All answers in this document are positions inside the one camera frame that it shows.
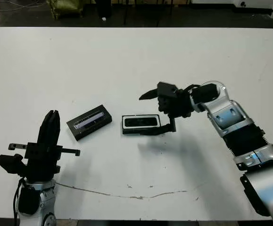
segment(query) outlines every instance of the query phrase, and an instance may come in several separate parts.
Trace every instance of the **white table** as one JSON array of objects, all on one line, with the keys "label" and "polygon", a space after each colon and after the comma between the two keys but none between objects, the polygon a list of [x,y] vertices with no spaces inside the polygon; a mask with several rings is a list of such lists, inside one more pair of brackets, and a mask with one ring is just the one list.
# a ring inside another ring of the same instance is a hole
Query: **white table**
[{"label": "white table", "polygon": [[[8,144],[36,141],[57,109],[58,143],[81,150],[58,162],[55,179],[81,190],[57,186],[57,218],[267,219],[205,113],[177,119],[176,133],[121,133],[122,115],[158,113],[157,100],[138,98],[159,81],[209,80],[223,82],[273,143],[273,29],[0,28],[0,154],[24,154]],[[76,142],[66,121],[100,104],[112,123]],[[0,217],[13,216],[18,179],[0,167]]]}]

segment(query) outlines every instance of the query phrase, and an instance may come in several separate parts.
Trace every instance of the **black electronic device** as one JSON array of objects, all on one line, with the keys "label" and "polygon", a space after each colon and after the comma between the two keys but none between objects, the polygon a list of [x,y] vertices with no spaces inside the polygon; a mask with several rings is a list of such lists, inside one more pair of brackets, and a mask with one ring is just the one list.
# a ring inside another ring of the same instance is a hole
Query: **black electronic device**
[{"label": "black electronic device", "polygon": [[112,122],[111,115],[103,105],[100,105],[68,121],[67,125],[75,139],[78,141],[110,122]]},{"label": "black electronic device", "polygon": [[152,128],[160,127],[158,114],[123,115],[123,134],[142,134]]}]

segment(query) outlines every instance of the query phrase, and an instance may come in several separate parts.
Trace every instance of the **black cable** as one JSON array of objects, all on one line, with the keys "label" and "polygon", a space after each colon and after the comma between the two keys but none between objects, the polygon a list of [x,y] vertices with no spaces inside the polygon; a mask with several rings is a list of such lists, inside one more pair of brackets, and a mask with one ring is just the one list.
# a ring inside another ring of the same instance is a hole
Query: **black cable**
[{"label": "black cable", "polygon": [[14,195],[14,200],[13,200],[13,212],[14,212],[14,226],[17,226],[17,216],[18,216],[18,213],[16,211],[16,199],[18,198],[19,196],[19,189],[21,187],[22,184],[25,184],[25,180],[24,178],[21,178],[18,182],[18,187],[16,189],[16,192],[15,192],[15,195]]}]

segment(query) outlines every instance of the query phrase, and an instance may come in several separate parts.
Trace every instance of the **scratch mark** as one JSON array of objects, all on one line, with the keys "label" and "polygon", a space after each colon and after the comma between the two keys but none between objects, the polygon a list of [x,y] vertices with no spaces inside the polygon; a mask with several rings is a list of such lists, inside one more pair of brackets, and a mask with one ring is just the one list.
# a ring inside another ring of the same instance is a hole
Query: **scratch mark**
[{"label": "scratch mark", "polygon": [[165,195],[165,194],[175,194],[175,193],[179,193],[179,192],[187,192],[187,190],[184,190],[184,191],[177,191],[177,192],[165,192],[165,193],[161,193],[161,194],[157,194],[157,195],[154,195],[154,196],[151,196],[150,198],[156,198],[156,197],[159,197],[159,196],[162,196],[162,195]]},{"label": "scratch mark", "polygon": [[[162,196],[162,195],[168,195],[168,194],[176,194],[176,193],[184,193],[184,192],[188,192],[188,190],[180,190],[180,191],[175,191],[175,192],[164,192],[164,193],[160,193],[160,194],[156,194],[154,196],[122,196],[122,195],[114,195],[114,194],[108,194],[108,193],[103,193],[103,192],[97,192],[97,191],[93,191],[93,190],[88,190],[88,189],[84,189],[84,188],[78,188],[78,187],[74,187],[74,186],[68,186],[68,185],[64,185],[62,183],[56,182],[57,185],[63,186],[63,187],[68,187],[71,189],[75,189],[75,190],[80,190],[80,191],[85,191],[85,192],[90,192],[90,193],[95,193],[95,194],[100,194],[100,195],[105,195],[105,196],[112,196],[112,197],[117,197],[117,198],[126,198],[126,199],[139,199],[139,200],[143,200],[143,199],[154,199],[156,197]],[[195,188],[191,189],[191,191],[196,190],[197,188],[203,186],[204,184],[206,184],[206,182],[196,186]]]},{"label": "scratch mark", "polygon": [[141,200],[143,200],[144,198],[147,198],[147,197],[142,197],[142,196],[140,196],[140,197],[137,197],[137,196],[130,196],[129,197],[130,199],[141,199]]},{"label": "scratch mark", "polygon": [[95,194],[102,194],[102,195],[106,195],[106,196],[111,196],[111,194],[107,194],[107,193],[103,193],[103,192],[96,192],[96,191],[93,191],[93,190],[78,188],[78,187],[74,187],[74,186],[68,186],[68,185],[58,183],[58,182],[56,182],[56,184],[61,185],[63,187],[69,187],[69,188],[72,188],[72,189],[75,189],[75,190],[80,190],[80,191],[86,191],[86,192],[91,192],[91,193],[95,193]]}]

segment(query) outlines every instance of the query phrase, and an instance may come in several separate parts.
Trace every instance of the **black robot arm segment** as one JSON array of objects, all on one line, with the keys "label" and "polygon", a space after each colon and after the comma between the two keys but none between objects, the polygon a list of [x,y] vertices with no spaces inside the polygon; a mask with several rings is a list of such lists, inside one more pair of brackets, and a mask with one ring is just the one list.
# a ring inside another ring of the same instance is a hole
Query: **black robot arm segment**
[{"label": "black robot arm segment", "polygon": [[[160,87],[172,93],[159,95]],[[160,82],[151,92],[158,98],[159,111],[169,117],[190,117],[193,111],[207,111],[208,119],[231,150],[238,169],[246,171],[240,180],[252,206],[258,214],[273,217],[273,145],[268,144],[264,131],[242,107],[229,99],[226,87],[218,81],[209,81],[182,90]]]},{"label": "black robot arm segment", "polygon": [[8,146],[9,150],[25,149],[27,165],[23,164],[23,157],[19,154],[0,155],[0,166],[8,173],[22,177],[13,201],[14,225],[17,225],[17,215],[19,215],[21,226],[56,226],[55,181],[52,178],[54,174],[60,172],[57,161],[61,153],[80,155],[80,150],[65,149],[57,145],[59,134],[58,111],[49,111],[40,127],[37,143]]}]

